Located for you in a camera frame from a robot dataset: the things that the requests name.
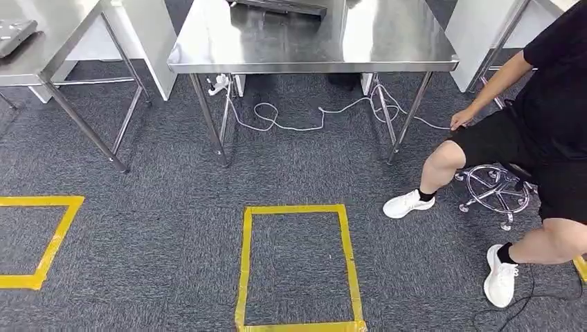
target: white sneaker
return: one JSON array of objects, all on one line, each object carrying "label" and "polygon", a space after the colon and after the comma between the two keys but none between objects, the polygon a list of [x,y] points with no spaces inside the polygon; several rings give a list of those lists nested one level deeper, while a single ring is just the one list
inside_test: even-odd
[{"label": "white sneaker", "polygon": [[434,202],[436,202],[436,198],[432,198],[428,202],[421,201],[418,190],[414,190],[403,196],[390,199],[383,206],[383,213],[392,219],[401,219],[412,210],[423,211],[431,208]]},{"label": "white sneaker", "polygon": [[483,290],[494,306],[505,308],[514,298],[514,279],[518,276],[518,265],[502,263],[499,260],[497,250],[501,247],[501,244],[496,244],[487,251],[487,263],[491,272],[485,279]]}]

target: person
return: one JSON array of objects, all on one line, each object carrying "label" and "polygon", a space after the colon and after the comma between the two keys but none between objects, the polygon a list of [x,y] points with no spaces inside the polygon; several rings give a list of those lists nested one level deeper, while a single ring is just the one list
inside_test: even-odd
[{"label": "person", "polygon": [[[511,106],[462,127],[534,67]],[[485,295],[504,308],[514,296],[518,264],[561,264],[587,252],[587,0],[513,56],[452,117],[451,130],[424,163],[419,188],[391,199],[383,211],[400,219],[430,209],[458,169],[504,162],[530,170],[538,183],[541,228],[487,251]]]}]

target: yellow tape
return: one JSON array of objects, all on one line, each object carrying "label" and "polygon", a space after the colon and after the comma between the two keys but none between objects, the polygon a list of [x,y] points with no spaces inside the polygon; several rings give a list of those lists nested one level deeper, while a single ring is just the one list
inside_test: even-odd
[{"label": "yellow tape", "polygon": [[281,205],[281,206],[253,206],[253,214],[291,214],[291,213],[320,213],[338,212],[338,205]]},{"label": "yellow tape", "polygon": [[[341,237],[343,252],[347,264],[347,275],[349,283],[350,298],[352,303],[353,322],[329,322],[311,324],[281,324],[281,325],[259,325],[246,326],[244,324],[246,310],[246,292],[249,286],[249,273],[251,269],[251,235],[253,231],[254,214],[292,214],[292,213],[317,213],[333,212],[338,214],[338,221],[341,225]],[[240,280],[238,290],[238,301],[235,309],[235,324],[239,331],[246,332],[355,332],[367,331],[367,325],[363,321],[363,306],[361,304],[361,293],[359,281],[356,277],[352,244],[348,230],[348,218],[345,206],[338,205],[284,205],[284,206],[254,206],[247,207],[244,211],[243,237],[241,251]]]},{"label": "yellow tape", "polygon": [[67,206],[35,273],[33,275],[0,275],[0,288],[41,289],[53,258],[83,202],[83,196],[0,197],[0,206]]},{"label": "yellow tape", "polygon": [[246,290],[249,287],[249,270],[251,268],[251,233],[253,231],[253,209],[248,207],[244,211],[242,228],[242,251],[240,254],[239,297],[235,310],[235,323],[239,330],[244,329],[244,313],[246,306]]},{"label": "yellow tape", "polygon": [[341,224],[341,234],[343,239],[343,250],[347,261],[347,275],[349,281],[350,300],[352,303],[352,312],[355,322],[363,321],[363,305],[361,304],[361,292],[359,292],[359,281],[356,278],[356,267],[354,265],[354,255],[352,254],[352,244],[348,230],[347,211],[344,205],[337,205],[338,221]]},{"label": "yellow tape", "polygon": [[245,326],[245,332],[356,332],[367,331],[365,322]]},{"label": "yellow tape", "polygon": [[575,268],[577,268],[577,272],[581,276],[581,279],[583,279],[583,282],[587,282],[587,262],[585,262],[583,256],[578,256],[572,262],[575,263]]}]

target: electronic device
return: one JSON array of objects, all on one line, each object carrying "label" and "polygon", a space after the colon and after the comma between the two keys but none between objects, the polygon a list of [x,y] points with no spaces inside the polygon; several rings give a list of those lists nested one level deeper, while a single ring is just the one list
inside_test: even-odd
[{"label": "electronic device", "polygon": [[37,21],[31,19],[0,19],[0,59],[11,54],[36,30]]},{"label": "electronic device", "polygon": [[324,19],[326,16],[327,7],[320,5],[313,5],[309,3],[302,3],[292,0],[227,0],[228,2],[242,3],[244,5],[264,8],[271,12],[278,12],[280,14],[287,14],[288,12],[295,12],[298,14],[311,15],[313,17]]}]

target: black cable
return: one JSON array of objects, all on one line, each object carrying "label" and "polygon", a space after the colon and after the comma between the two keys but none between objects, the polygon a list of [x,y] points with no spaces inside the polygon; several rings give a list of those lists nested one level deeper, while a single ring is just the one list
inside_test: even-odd
[{"label": "black cable", "polygon": [[580,276],[578,276],[578,278],[579,278],[579,287],[580,287],[581,290],[579,292],[579,295],[576,296],[576,297],[562,297],[562,296],[558,296],[558,295],[548,295],[548,294],[545,294],[545,295],[534,295],[534,288],[536,287],[536,280],[534,279],[534,271],[532,270],[532,265],[530,265],[530,277],[532,278],[532,289],[530,290],[530,295],[518,299],[513,304],[511,304],[510,306],[508,306],[506,309],[488,309],[488,310],[479,311],[478,313],[476,313],[475,315],[473,315],[473,327],[475,328],[475,330],[476,331],[480,331],[477,328],[477,325],[475,324],[475,321],[477,320],[477,316],[482,315],[484,313],[504,313],[509,308],[515,306],[516,304],[522,302],[523,300],[526,300],[526,302],[524,303],[524,305],[522,306],[522,308],[520,308],[520,310],[518,310],[518,312],[515,315],[511,316],[510,318],[508,318],[505,321],[505,323],[499,328],[498,332],[503,331],[503,329],[505,329],[505,327],[512,320],[514,320],[514,318],[518,317],[522,313],[522,311],[524,311],[524,309],[526,309],[526,306],[528,305],[528,302],[530,302],[531,299],[542,298],[542,297],[549,297],[549,298],[552,298],[552,299],[560,299],[562,301],[576,301],[576,300],[580,299],[581,297],[583,297],[583,280],[581,279]]}]

